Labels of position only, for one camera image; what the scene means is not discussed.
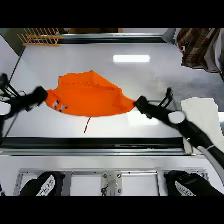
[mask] white towel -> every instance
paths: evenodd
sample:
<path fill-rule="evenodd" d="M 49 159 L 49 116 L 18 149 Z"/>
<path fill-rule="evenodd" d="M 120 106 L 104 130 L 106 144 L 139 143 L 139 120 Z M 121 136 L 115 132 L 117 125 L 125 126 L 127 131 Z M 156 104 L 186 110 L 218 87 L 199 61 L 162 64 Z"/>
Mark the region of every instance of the white towel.
<path fill-rule="evenodd" d="M 181 101 L 187 119 L 203 130 L 213 144 L 224 152 L 224 136 L 219 124 L 218 105 L 212 98 L 189 98 Z M 201 154 L 184 139 L 186 153 Z"/>

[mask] wooden rack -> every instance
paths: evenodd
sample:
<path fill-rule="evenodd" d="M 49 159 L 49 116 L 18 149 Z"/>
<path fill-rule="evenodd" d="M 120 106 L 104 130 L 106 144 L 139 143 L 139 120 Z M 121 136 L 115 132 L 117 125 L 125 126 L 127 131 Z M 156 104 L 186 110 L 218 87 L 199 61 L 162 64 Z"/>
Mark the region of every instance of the wooden rack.
<path fill-rule="evenodd" d="M 59 46 L 63 39 L 58 28 L 23 28 L 24 34 L 17 34 L 23 46 Z"/>

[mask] orange cloth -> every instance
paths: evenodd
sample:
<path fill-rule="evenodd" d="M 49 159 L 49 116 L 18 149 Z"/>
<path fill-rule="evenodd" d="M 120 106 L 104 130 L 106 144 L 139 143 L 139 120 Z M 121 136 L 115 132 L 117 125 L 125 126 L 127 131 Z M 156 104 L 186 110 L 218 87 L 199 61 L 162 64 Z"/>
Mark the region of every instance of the orange cloth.
<path fill-rule="evenodd" d="M 47 90 L 46 104 L 62 113 L 98 117 L 122 114 L 134 107 L 122 89 L 94 71 L 60 76 L 58 87 Z"/>

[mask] metal bracket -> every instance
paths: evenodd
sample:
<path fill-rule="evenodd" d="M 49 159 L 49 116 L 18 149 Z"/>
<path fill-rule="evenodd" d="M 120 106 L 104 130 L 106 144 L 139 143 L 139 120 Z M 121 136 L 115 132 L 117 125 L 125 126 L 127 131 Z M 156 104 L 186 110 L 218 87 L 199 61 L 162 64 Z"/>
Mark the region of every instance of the metal bracket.
<path fill-rule="evenodd" d="M 102 196 L 119 196 L 122 193 L 122 173 L 119 171 L 103 172 Z"/>

